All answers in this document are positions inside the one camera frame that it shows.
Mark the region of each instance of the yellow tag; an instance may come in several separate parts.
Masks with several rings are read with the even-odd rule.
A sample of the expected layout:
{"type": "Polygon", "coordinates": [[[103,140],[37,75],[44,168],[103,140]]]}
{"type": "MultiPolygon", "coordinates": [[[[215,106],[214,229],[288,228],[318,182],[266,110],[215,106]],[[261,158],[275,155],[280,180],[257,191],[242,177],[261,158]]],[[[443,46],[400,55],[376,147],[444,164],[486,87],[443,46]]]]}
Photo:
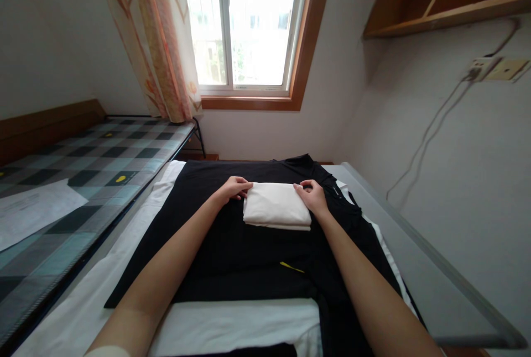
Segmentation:
{"type": "Polygon", "coordinates": [[[289,268],[289,269],[296,270],[296,271],[301,272],[301,273],[304,274],[304,272],[303,272],[302,270],[299,270],[299,269],[296,269],[296,268],[294,268],[294,267],[291,267],[291,266],[290,266],[289,264],[287,264],[286,262],[280,262],[280,264],[283,265],[284,267],[287,267],[287,268],[289,268]]]}

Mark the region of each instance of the hand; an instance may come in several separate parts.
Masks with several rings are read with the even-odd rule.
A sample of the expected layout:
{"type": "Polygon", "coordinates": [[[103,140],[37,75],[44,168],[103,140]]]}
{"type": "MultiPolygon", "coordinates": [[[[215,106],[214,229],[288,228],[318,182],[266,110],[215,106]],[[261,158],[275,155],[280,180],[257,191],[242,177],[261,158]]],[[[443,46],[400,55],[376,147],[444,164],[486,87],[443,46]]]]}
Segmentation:
{"type": "Polygon", "coordinates": [[[325,192],[315,180],[305,180],[302,181],[300,185],[293,184],[293,187],[304,201],[306,207],[311,210],[314,215],[328,211],[325,192]]]}
{"type": "Polygon", "coordinates": [[[253,183],[248,182],[243,177],[231,176],[212,196],[225,205],[229,199],[241,200],[242,198],[247,198],[247,190],[252,187],[253,183]]]}

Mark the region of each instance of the wooden headboard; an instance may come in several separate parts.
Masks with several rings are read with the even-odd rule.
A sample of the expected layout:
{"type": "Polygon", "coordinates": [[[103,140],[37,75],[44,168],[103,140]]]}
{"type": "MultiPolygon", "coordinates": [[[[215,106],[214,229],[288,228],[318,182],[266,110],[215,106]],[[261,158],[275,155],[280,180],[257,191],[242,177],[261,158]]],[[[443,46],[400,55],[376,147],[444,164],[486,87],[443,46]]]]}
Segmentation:
{"type": "Polygon", "coordinates": [[[103,122],[96,99],[0,121],[0,166],[103,122]]]}

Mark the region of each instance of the black t-shirt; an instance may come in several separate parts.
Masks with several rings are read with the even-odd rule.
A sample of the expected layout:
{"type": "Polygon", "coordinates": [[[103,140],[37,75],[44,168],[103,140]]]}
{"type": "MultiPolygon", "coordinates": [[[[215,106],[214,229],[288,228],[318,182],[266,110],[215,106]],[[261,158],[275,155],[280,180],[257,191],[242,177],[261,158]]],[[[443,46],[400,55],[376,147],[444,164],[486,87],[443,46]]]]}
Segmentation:
{"type": "MultiPolygon", "coordinates": [[[[400,295],[374,229],[362,218],[360,207],[347,202],[336,179],[306,154],[269,162],[189,161],[140,241],[106,308],[116,307],[155,253],[230,176],[276,183],[316,180],[324,189],[332,215],[400,295]]],[[[311,217],[309,232],[246,225],[243,201],[230,200],[214,220],[172,302],[310,297],[319,306],[326,356],[372,355],[326,237],[311,217]]]]}

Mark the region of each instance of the forearm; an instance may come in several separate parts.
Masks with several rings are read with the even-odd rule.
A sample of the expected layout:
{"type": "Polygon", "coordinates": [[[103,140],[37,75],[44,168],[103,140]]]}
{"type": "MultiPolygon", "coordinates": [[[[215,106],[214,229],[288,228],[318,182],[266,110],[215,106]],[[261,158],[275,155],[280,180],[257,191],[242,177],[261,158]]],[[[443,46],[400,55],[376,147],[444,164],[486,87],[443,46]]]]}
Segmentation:
{"type": "Polygon", "coordinates": [[[211,196],[140,272],[88,351],[116,345],[145,355],[223,203],[211,196]]]}
{"type": "Polygon", "coordinates": [[[316,216],[374,354],[442,356],[431,336],[332,214],[323,210],[316,216]]]}

